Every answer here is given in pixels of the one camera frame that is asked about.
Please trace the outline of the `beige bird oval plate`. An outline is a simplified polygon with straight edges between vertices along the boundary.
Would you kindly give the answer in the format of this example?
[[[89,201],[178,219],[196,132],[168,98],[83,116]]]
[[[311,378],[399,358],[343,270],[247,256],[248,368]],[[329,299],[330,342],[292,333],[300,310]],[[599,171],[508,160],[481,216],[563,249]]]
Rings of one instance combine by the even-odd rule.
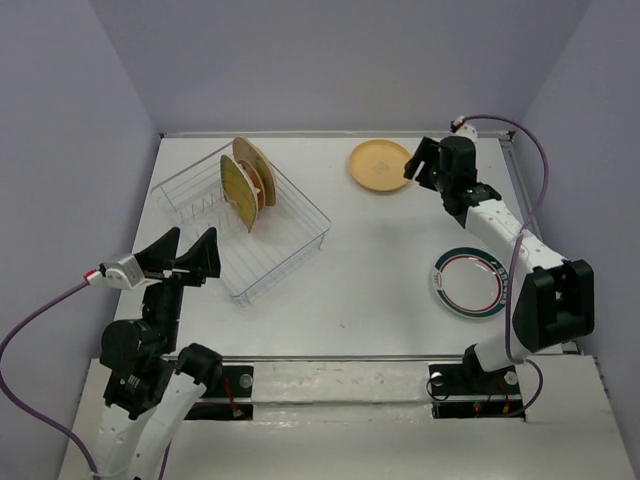
[[[245,137],[235,137],[232,141],[232,149],[236,161],[247,162],[260,176],[264,185],[266,205],[275,206],[277,203],[276,176],[267,156]]]

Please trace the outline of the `plain beige round plate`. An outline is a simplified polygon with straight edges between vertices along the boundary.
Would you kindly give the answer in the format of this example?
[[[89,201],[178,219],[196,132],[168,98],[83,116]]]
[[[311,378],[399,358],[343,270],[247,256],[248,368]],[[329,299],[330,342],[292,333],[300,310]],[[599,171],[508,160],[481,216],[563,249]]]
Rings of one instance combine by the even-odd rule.
[[[403,146],[386,139],[367,140],[354,148],[348,160],[352,178],[362,187],[390,193],[408,184],[405,165],[411,154]]]

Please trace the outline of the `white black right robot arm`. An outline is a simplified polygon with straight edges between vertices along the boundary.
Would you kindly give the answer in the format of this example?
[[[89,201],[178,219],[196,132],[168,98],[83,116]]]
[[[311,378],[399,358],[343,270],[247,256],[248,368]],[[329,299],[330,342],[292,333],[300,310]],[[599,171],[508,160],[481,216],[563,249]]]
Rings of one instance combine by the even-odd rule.
[[[468,347],[463,356],[460,379],[468,390],[482,392],[497,371],[594,331],[591,265],[546,246],[493,187],[478,181],[473,140],[424,137],[404,170],[405,178],[438,192],[445,211],[508,269],[502,333]]]

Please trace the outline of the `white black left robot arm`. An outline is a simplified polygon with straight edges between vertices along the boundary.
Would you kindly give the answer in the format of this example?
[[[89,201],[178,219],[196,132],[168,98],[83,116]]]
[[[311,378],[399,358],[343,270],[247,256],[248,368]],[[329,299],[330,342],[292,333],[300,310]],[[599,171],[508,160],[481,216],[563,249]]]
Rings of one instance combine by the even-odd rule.
[[[222,356],[198,343],[175,360],[184,290],[221,274],[218,235],[208,228],[178,254],[173,227],[138,253],[101,263],[90,285],[143,289],[141,315],[112,321],[100,340],[99,362],[110,376],[95,444],[94,476],[147,479],[196,401],[221,383]]]

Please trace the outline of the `white plate green red rim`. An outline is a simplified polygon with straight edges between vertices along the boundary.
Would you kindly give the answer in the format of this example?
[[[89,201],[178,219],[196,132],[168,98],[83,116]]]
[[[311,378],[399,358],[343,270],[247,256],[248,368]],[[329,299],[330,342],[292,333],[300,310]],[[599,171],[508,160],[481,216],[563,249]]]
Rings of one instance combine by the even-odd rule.
[[[490,318],[504,310],[507,279],[503,264],[475,247],[444,252],[431,271],[435,297],[445,308],[468,319]]]

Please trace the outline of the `green yellow bamboo tray plate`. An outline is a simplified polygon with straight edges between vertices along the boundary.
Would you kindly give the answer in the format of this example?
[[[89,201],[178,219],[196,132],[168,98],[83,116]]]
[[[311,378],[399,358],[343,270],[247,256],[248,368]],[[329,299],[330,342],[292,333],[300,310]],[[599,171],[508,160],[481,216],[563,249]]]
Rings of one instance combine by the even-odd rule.
[[[262,183],[258,173],[247,162],[222,155],[220,173],[223,194],[242,223],[250,232],[257,220],[262,198]]]

